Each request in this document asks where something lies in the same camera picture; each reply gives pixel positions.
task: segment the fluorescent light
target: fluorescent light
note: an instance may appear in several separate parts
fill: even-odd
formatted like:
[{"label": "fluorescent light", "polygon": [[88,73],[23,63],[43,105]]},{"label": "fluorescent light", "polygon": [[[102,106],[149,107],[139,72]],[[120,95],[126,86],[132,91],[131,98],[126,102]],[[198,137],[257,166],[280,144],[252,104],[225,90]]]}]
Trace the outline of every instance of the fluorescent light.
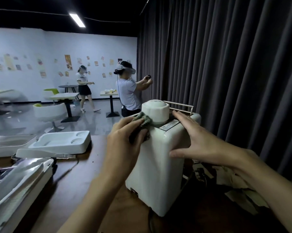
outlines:
[{"label": "fluorescent light", "polygon": [[86,27],[77,14],[69,13],[69,15],[73,18],[73,20],[76,22],[76,24],[78,24],[79,27]]}]

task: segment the white lid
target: white lid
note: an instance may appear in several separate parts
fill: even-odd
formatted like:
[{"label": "white lid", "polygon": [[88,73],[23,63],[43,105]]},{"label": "white lid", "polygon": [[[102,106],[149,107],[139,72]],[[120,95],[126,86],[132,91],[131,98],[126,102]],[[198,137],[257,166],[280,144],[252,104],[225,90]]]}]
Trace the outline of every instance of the white lid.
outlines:
[{"label": "white lid", "polygon": [[155,124],[164,123],[169,119],[170,106],[161,100],[150,100],[142,104],[142,112]]}]

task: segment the right hand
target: right hand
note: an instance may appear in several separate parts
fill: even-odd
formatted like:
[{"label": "right hand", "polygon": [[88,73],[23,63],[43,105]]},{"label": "right hand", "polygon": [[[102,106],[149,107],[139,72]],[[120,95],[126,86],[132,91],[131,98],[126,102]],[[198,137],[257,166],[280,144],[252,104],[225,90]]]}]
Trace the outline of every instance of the right hand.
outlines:
[{"label": "right hand", "polygon": [[191,146],[186,149],[172,150],[170,157],[191,158],[216,165],[233,166],[240,158],[240,152],[246,153],[245,149],[231,145],[216,137],[189,116],[176,111],[173,111],[173,115],[187,130]]}]

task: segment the ceiling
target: ceiling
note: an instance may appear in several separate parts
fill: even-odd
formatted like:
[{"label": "ceiling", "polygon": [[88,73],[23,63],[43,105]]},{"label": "ceiling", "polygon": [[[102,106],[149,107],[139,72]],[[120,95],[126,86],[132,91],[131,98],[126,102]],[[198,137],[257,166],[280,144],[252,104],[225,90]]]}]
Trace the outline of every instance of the ceiling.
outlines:
[{"label": "ceiling", "polygon": [[[147,0],[0,0],[0,9],[64,14],[0,10],[0,27],[136,37],[139,15],[146,2]],[[78,27],[67,15],[68,12],[77,13],[86,28]],[[85,17],[129,23],[100,22]]]}]

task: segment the rag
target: rag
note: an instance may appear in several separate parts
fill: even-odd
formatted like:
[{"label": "rag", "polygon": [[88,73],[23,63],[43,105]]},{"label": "rag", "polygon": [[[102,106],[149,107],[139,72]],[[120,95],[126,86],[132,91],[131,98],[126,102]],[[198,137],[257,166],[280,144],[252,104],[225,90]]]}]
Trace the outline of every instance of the rag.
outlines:
[{"label": "rag", "polygon": [[146,135],[145,135],[145,138],[144,138],[144,141],[147,141],[147,140],[149,140],[149,138],[150,138],[150,133],[149,133],[149,130],[148,130],[148,128],[149,128],[149,125],[152,123],[152,119],[148,116],[148,115],[146,115],[144,112],[140,112],[135,118],[133,118],[133,120],[132,121],[136,121],[136,120],[138,120],[138,119],[141,119],[141,118],[143,118],[144,119],[144,122],[141,124],[141,125],[139,125],[132,133],[131,133],[131,135],[129,136],[129,142],[131,143],[131,144],[133,144],[134,143],[134,140],[135,140],[135,138],[136,138],[136,136],[138,135],[138,133],[141,131],[141,130],[143,130],[143,129],[147,129],[147,133],[146,133]]}]

